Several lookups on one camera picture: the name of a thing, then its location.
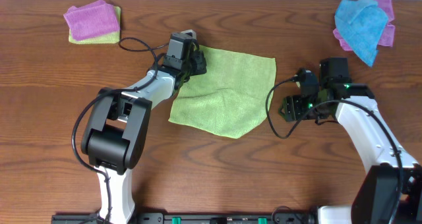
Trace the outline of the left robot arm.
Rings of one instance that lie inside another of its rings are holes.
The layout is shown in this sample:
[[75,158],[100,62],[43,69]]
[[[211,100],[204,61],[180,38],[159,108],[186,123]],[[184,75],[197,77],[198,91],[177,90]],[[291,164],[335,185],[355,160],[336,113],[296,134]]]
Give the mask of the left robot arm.
[[89,119],[76,156],[100,181],[102,206],[97,223],[128,223],[135,210],[132,172],[146,142],[150,115],[191,76],[206,73],[204,53],[190,49],[180,56],[158,55],[145,77],[121,89],[102,88],[83,113]]

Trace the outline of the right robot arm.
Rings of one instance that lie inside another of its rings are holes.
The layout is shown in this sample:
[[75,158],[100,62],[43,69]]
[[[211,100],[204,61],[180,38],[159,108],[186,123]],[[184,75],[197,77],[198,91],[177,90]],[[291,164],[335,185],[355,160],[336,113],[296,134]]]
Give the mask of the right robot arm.
[[318,75],[300,68],[290,81],[300,93],[284,98],[284,120],[322,124],[332,117],[351,138],[366,172],[353,203],[319,207],[316,222],[420,223],[421,165],[388,128],[368,85],[352,81],[347,59],[323,59]]

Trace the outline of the light green cloth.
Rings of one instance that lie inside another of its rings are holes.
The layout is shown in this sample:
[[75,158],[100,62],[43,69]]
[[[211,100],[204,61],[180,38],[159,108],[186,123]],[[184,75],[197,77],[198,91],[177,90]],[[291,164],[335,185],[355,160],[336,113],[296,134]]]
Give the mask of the light green cloth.
[[238,139],[266,119],[274,58],[202,46],[207,73],[192,76],[173,101],[169,122]]

